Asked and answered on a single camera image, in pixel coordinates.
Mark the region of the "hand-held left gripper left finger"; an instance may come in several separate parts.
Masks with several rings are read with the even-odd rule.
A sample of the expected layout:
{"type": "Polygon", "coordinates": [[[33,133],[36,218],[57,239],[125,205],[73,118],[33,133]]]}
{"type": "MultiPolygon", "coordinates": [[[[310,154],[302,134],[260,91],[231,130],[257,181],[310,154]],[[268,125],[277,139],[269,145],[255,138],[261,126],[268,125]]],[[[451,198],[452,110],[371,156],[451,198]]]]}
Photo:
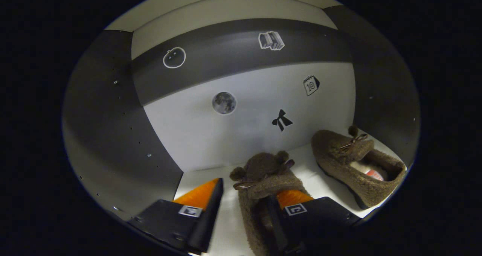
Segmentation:
{"type": "Polygon", "coordinates": [[[215,178],[174,201],[155,201],[128,225],[176,254],[206,253],[223,193],[223,179],[215,178]]]}

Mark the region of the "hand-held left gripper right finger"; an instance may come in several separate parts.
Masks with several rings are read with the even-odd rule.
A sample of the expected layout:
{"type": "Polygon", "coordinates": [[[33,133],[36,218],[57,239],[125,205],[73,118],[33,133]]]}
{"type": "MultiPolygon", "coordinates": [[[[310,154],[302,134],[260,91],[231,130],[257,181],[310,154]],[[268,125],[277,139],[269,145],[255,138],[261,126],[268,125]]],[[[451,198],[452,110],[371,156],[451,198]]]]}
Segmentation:
{"type": "Polygon", "coordinates": [[[320,256],[322,242],[336,234],[344,234],[359,217],[329,197],[281,208],[276,196],[266,199],[272,223],[269,256],[320,256]]]}

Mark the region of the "brown fuzzy shoe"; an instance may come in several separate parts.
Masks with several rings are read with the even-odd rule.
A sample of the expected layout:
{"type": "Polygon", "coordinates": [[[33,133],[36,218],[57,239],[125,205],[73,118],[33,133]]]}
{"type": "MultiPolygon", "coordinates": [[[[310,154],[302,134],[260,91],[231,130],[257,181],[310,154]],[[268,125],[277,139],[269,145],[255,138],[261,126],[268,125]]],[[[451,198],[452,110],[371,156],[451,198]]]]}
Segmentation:
{"type": "Polygon", "coordinates": [[[270,248],[275,244],[274,226],[265,205],[268,197],[274,196],[281,210],[313,200],[291,171],[294,164],[284,150],[275,154],[261,152],[229,175],[238,191],[243,226],[255,256],[271,256],[270,248]]]}
{"type": "Polygon", "coordinates": [[[387,199],[407,171],[400,159],[376,149],[375,142],[355,125],[349,126],[348,136],[330,130],[315,132],[311,148],[320,169],[344,184],[363,210],[387,199]]]}

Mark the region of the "white grey shoe cabinet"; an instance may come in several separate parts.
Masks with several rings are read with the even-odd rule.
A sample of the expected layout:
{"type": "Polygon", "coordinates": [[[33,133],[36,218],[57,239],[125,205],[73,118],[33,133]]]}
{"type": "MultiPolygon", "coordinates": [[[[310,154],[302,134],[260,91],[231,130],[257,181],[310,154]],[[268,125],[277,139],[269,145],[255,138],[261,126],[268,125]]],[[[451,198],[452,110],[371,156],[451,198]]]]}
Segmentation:
{"type": "Polygon", "coordinates": [[[145,0],[95,38],[66,87],[62,132],[74,173],[114,225],[175,255],[171,201],[224,179],[209,256],[249,250],[229,172],[286,150],[315,197],[364,223],[310,141],[355,124],[375,149],[416,160],[420,94],[403,57],[336,0],[145,0]]]}

